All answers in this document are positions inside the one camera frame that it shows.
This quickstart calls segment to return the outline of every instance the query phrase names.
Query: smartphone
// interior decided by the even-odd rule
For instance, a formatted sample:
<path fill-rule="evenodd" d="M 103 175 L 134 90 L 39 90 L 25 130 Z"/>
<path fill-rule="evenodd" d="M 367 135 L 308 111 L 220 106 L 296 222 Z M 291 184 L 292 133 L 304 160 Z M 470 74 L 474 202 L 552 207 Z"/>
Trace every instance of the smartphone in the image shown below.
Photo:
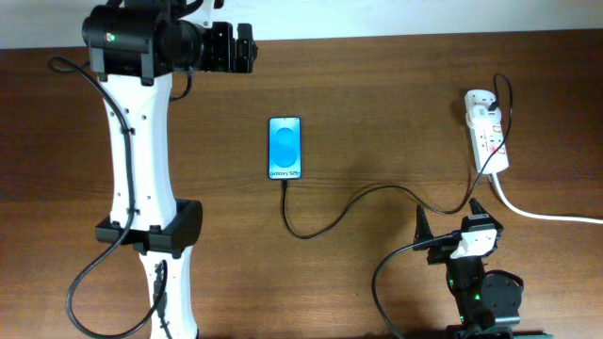
<path fill-rule="evenodd" d="M 302 177 L 301 131 L 300 118 L 270 119 L 268 177 L 271 180 Z"/>

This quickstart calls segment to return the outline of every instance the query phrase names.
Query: robotic arm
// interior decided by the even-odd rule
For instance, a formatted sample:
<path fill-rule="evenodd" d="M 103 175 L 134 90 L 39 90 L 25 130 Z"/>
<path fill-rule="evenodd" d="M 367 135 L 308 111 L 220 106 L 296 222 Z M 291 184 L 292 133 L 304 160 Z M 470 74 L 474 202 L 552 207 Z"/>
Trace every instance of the robotic arm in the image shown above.
<path fill-rule="evenodd" d="M 113 205 L 96 227 L 96 237 L 115 243 L 125 234 L 121 244 L 133 244 L 139 252 L 152 304 L 162 281 L 167 282 L 152 317 L 151 338 L 192 339 L 199 332 L 190 302 L 189 262 L 203 209 L 200 202 L 176 200 L 171 191 L 167 118 L 172 73 L 251 73 L 257 46 L 250 24 L 240 24 L 235 39 L 231 24 L 211 22 L 212 9 L 221 8 L 223 1 L 121 4 L 108 1 L 96 7 L 82 27 L 90 67 L 112 101 L 105 104 L 115 179 Z M 161 263 L 167 263 L 163 271 Z M 169 276 L 163 277 L 166 271 Z"/>
<path fill-rule="evenodd" d="M 497 249 L 502 225 L 488 214 L 476 199 L 469 201 L 472 215 L 463 218 L 460 231 L 428 246 L 429 265 L 445 264 L 448 290 L 456 300 L 461 326 L 447 328 L 450 339 L 552 339 L 552 335 L 514 334 L 519 324 L 519 306 L 524 283 L 513 273 L 502 270 L 485 271 L 482 258 Z M 416 207 L 415 244 L 434 239 L 425 211 Z"/>

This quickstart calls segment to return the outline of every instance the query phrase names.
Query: power strip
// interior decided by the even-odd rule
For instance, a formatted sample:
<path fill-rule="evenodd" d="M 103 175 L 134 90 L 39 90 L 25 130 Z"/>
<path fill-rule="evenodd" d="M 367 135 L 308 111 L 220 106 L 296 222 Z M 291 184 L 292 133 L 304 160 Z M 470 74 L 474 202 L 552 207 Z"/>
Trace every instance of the power strip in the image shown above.
<path fill-rule="evenodd" d="M 470 90 L 464 97 L 464 105 L 467 109 L 465 118 L 471 132 L 473 155 L 478 172 L 481 171 L 483 164 L 500 146 L 504 138 L 500 124 L 502 117 L 500 108 L 497 107 L 493 111 L 488 110 L 496 100 L 497 98 L 492 92 L 483 89 Z M 483 174 L 498 173 L 508 167 L 507 147 L 502 146 L 492 156 Z"/>
<path fill-rule="evenodd" d="M 509 108 L 511 111 L 511 115 L 509 117 L 508 128 L 511 128 L 511 118 L 513 114 L 513 90 L 511 87 L 511 81 L 502 74 L 496 74 L 494 80 L 495 91 L 497 92 L 497 94 L 497 76 L 502 76 L 507 82 L 507 85 L 509 85 Z M 494 184 L 498 196 L 500 197 L 502 202 L 507 207 L 509 207 L 509 209 L 521 216 L 528 218 L 603 224 L 603 219 L 539 215 L 522 211 L 519 208 L 513 206 L 509 202 L 509 200 L 507 200 L 505 194 L 502 192 L 502 187 L 500 186 L 500 181 L 498 180 L 497 176 L 498 172 L 503 171 L 509 167 L 507 146 L 500 146 L 505 140 L 505 137 L 502 133 L 502 126 L 500 123 L 502 119 L 502 114 L 500 112 L 500 108 L 498 108 L 497 97 L 490 91 L 483 89 L 473 89 L 470 90 L 464 97 L 464 104 L 467 109 L 465 118 L 467 120 L 467 126 L 469 126 L 469 131 L 471 132 L 471 142 L 473 143 L 473 154 L 475 156 L 476 168 L 478 172 L 480 172 L 483 165 L 486 163 L 486 161 L 488 161 L 488 158 L 492 155 L 492 158 L 490 158 L 490 161 L 488 162 L 486 168 L 483 169 L 482 174 L 487 174 L 490 177 L 490 180 Z"/>

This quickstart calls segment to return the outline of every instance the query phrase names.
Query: wood grain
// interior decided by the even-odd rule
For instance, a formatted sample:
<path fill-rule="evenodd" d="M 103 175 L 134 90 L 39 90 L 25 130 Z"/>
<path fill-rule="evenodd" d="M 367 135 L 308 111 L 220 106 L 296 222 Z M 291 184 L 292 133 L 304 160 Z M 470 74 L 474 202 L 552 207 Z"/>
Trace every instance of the wood grain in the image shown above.
<path fill-rule="evenodd" d="M 500 175 L 508 198 L 528 211 L 603 217 L 602 31 L 259 46 L 253 75 L 200 73 L 191 94 L 171 105 L 174 193 L 204 204 L 191 267 L 204 337 L 386 331 L 370 278 L 387 253 L 412 241 L 416 203 L 376 193 L 330 234 L 292 238 L 280 218 L 280 184 L 267 178 L 270 117 L 302 119 L 304 178 L 290 185 L 288 201 L 299 232 L 319 229 L 375 183 L 407 185 L 452 208 L 475 177 L 464 93 L 491 89 L 493 73 L 505 73 L 515 94 L 511 167 Z M 65 293 L 105 248 L 93 235 L 113 185 L 105 111 L 80 77 L 46 70 L 52 54 L 87 57 L 85 49 L 0 51 L 3 338 L 82 338 L 65 315 Z M 185 82 L 177 75 L 174 91 Z M 475 196 L 506 227 L 489 267 L 526 281 L 518 329 L 600 338 L 601 226 L 522 218 L 486 180 Z M 428 217 L 443 234 L 464 214 Z M 445 268 L 427 266 L 425 255 L 392 261 L 379 281 L 387 312 L 405 331 L 459 321 Z M 75 310 L 93 330 L 123 330 L 146 312 L 143 286 L 138 257 L 121 249 L 84 280 Z M 134 337 L 148 335 L 147 327 Z"/>

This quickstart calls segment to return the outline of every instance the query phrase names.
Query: cable clip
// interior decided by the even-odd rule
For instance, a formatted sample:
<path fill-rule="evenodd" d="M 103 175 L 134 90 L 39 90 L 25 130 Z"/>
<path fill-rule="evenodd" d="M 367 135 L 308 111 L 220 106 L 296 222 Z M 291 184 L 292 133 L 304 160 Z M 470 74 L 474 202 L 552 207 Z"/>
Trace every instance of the cable clip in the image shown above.
<path fill-rule="evenodd" d="M 129 214 L 129 213 L 130 213 L 130 211 L 132 211 L 132 210 L 131 210 L 131 209 L 129 209 L 129 208 L 126 208 L 126 209 L 125 209 L 125 211 L 126 211 L 128 214 Z M 139 215 L 140 215 L 140 209 L 135 208 L 135 209 L 134 209 L 134 213 L 135 213 L 137 216 L 139 216 Z"/>
<path fill-rule="evenodd" d="M 135 136 L 136 135 L 136 129 L 134 129 L 134 128 L 122 128 L 122 133 L 123 134 L 129 134 L 129 135 Z"/>

